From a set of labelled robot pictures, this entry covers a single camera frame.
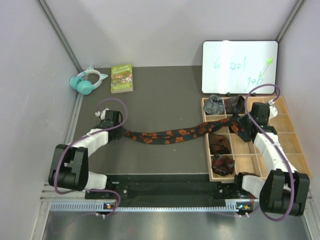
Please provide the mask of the dark brown rolled tie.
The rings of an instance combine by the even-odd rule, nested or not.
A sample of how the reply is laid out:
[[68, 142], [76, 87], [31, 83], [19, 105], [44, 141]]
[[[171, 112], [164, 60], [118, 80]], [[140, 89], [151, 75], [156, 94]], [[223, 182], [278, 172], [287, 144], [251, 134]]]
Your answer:
[[230, 154], [231, 146], [230, 141], [221, 134], [209, 133], [208, 134], [209, 149], [212, 155], [214, 154]]

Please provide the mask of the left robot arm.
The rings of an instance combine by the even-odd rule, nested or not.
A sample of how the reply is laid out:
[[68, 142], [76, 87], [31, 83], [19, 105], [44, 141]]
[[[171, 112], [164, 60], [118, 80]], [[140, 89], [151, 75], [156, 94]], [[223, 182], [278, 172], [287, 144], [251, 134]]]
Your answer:
[[120, 111], [98, 111], [99, 125], [94, 126], [74, 144], [58, 144], [53, 153], [48, 183], [52, 187], [70, 191], [96, 189], [102, 198], [109, 198], [114, 191], [105, 174], [89, 171], [89, 157], [99, 148], [117, 141], [125, 130], [119, 126], [123, 122]]

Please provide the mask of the grey rolled tie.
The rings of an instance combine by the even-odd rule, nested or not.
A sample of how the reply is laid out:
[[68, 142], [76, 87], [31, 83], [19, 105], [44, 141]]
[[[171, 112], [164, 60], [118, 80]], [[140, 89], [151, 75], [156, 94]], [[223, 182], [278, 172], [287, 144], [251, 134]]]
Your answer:
[[203, 110], [208, 115], [222, 115], [225, 111], [225, 104], [223, 99], [215, 94], [209, 96], [208, 100], [204, 103]]

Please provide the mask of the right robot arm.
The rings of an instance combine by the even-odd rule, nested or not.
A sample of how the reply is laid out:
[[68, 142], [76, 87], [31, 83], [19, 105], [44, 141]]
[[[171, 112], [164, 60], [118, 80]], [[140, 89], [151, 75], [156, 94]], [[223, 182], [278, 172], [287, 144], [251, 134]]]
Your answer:
[[266, 179], [253, 173], [240, 172], [234, 178], [233, 192], [239, 198], [252, 194], [264, 213], [301, 216], [304, 213], [310, 178], [300, 173], [287, 158], [278, 133], [268, 124], [276, 117], [273, 105], [254, 102], [251, 111], [240, 122], [248, 127], [249, 139], [260, 151], [268, 169]]

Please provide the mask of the teal cat-ear headphones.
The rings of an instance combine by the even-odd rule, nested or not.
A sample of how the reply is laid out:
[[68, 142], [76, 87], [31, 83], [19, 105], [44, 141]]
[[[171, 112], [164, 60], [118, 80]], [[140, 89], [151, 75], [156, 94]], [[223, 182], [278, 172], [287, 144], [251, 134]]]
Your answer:
[[[96, 83], [91, 83], [89, 80], [85, 80], [85, 77], [88, 77], [89, 75], [97, 75], [98, 81]], [[107, 74], [101, 73], [94, 69], [93, 66], [89, 66], [86, 70], [72, 77], [69, 84], [71, 88], [77, 90], [78, 93], [89, 95], [93, 90], [97, 89], [107, 77]]]

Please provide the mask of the brown red rolled tie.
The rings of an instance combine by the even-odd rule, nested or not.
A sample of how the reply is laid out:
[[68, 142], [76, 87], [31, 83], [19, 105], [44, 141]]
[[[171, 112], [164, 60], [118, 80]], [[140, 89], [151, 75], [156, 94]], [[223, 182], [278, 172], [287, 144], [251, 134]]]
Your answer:
[[245, 113], [245, 98], [241, 95], [225, 98], [224, 105], [227, 115]]

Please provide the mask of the green marker pen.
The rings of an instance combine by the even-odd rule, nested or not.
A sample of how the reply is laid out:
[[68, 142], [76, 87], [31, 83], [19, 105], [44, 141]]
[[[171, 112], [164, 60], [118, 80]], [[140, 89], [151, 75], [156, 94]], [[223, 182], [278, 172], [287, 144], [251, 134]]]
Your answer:
[[263, 67], [263, 69], [262, 69], [262, 70], [260, 71], [260, 73], [259, 73], [259, 76], [260, 76], [260, 77], [263, 76], [264, 72], [266, 71], [266, 69], [268, 68], [268, 66], [272, 63], [272, 61], [273, 61], [273, 58], [272, 58], [272, 57], [270, 57], [270, 58], [267, 60], [265, 66]]

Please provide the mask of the wooden compartment tray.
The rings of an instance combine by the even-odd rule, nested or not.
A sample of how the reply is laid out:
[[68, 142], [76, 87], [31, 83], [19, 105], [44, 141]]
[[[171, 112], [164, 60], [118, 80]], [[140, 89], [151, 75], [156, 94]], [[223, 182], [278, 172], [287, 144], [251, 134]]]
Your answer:
[[[303, 153], [296, 130], [291, 120], [287, 105], [281, 96], [274, 104], [278, 114], [269, 120], [268, 124], [277, 131], [278, 141], [290, 163], [303, 174], [312, 177], [308, 161]], [[221, 176], [213, 172], [212, 159], [214, 154], [210, 151], [209, 136], [206, 134], [205, 147], [207, 154], [208, 176], [211, 182], [233, 183], [234, 176], [238, 173], [252, 173], [262, 179], [266, 179], [269, 171], [266, 161], [263, 160], [262, 153], [252, 142], [244, 142], [239, 136], [228, 127], [221, 128], [216, 132], [228, 139], [230, 144], [230, 154], [227, 155], [235, 161], [233, 174]]]

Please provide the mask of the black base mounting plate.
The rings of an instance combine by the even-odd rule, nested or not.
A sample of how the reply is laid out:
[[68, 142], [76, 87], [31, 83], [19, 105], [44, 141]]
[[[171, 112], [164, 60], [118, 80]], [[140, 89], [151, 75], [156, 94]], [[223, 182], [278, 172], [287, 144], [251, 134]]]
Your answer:
[[233, 183], [211, 182], [208, 174], [111, 174], [106, 188], [121, 207], [221, 207], [227, 199], [251, 199]]

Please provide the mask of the green paperback book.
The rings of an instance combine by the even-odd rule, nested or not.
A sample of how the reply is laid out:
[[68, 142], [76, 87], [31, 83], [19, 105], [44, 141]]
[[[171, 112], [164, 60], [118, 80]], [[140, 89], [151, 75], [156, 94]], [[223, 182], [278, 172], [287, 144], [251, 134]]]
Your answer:
[[133, 69], [130, 63], [113, 66], [111, 68], [110, 91], [112, 94], [132, 92]]

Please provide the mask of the dark orange floral tie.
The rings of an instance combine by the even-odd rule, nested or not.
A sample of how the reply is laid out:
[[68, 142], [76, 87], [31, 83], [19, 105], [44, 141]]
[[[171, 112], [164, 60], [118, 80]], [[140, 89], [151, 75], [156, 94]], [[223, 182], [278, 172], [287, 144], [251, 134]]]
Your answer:
[[125, 137], [143, 144], [169, 145], [194, 140], [205, 134], [216, 133], [223, 128], [230, 128], [244, 142], [249, 142], [251, 140], [251, 131], [249, 126], [241, 122], [241, 118], [241, 116], [234, 114], [215, 121], [205, 121], [194, 127], [160, 132], [134, 132], [127, 130]]

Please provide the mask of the white dry-erase board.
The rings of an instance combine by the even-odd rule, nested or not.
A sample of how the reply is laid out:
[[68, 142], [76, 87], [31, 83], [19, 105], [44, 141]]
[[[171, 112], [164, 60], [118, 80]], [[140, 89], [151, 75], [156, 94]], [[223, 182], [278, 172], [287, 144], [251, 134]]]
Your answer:
[[[209, 40], [202, 45], [204, 94], [247, 94], [253, 88], [275, 84], [279, 44], [275, 40]], [[263, 76], [267, 60], [272, 63]]]

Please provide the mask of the red patterned rolled tie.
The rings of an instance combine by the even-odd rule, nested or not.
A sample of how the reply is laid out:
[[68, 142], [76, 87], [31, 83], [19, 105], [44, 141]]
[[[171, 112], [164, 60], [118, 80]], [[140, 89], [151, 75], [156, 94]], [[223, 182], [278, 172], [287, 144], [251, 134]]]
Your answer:
[[235, 169], [235, 160], [225, 155], [215, 154], [211, 163], [212, 171], [220, 176], [232, 175]]

